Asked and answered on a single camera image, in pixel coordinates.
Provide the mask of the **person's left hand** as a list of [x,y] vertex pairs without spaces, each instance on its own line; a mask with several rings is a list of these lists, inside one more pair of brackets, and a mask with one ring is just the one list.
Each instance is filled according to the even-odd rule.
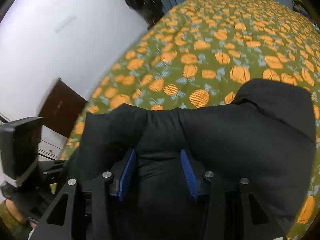
[[14,202],[12,200],[6,199],[5,205],[7,210],[12,215],[12,217],[18,221],[20,224],[25,224],[27,219],[20,213],[20,211],[16,208]]

